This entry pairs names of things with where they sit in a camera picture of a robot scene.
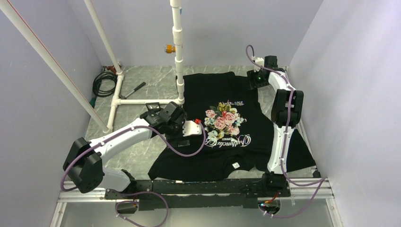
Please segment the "black floral print t-shirt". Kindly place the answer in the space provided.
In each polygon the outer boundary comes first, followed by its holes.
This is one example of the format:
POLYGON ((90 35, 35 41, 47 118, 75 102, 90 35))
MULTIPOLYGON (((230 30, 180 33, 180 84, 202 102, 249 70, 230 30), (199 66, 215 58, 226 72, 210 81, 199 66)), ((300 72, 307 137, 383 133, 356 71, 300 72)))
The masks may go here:
POLYGON ((266 171, 274 127, 248 79, 233 72, 183 79, 187 118, 201 120, 205 134, 189 137, 188 146, 165 148, 148 172, 150 179, 217 181, 236 170, 266 171))

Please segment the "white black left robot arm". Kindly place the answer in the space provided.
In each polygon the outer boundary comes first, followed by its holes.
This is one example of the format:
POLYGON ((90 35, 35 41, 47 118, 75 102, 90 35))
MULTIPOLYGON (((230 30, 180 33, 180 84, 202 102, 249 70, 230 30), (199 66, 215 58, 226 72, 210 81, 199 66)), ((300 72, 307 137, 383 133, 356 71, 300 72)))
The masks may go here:
POLYGON ((185 145, 187 137, 202 134, 199 123, 187 120, 186 112, 175 102, 165 107, 160 103, 147 103, 146 108, 139 118, 117 131, 90 141, 84 138, 75 140, 62 167, 63 178, 69 177, 74 187, 62 185, 62 191, 88 193, 100 187, 113 189, 125 199, 131 198, 137 188, 135 178, 126 170, 105 167, 109 160, 157 135, 176 148, 185 145))

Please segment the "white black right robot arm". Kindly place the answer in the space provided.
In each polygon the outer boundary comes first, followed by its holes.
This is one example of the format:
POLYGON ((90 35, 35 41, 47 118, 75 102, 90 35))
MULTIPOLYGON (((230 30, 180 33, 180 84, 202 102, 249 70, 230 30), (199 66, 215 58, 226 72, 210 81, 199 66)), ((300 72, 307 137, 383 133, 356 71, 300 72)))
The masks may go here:
POLYGON ((275 90, 270 114, 274 137, 266 175, 279 179, 280 184, 275 179, 268 178, 260 185, 264 195, 272 196, 285 182, 290 182, 287 175, 288 150, 292 134, 301 120, 304 93, 291 85, 284 70, 262 66, 265 63, 275 65, 276 56, 266 56, 263 59, 247 55, 247 58, 254 65, 254 69, 247 72, 251 87, 271 85, 275 90))

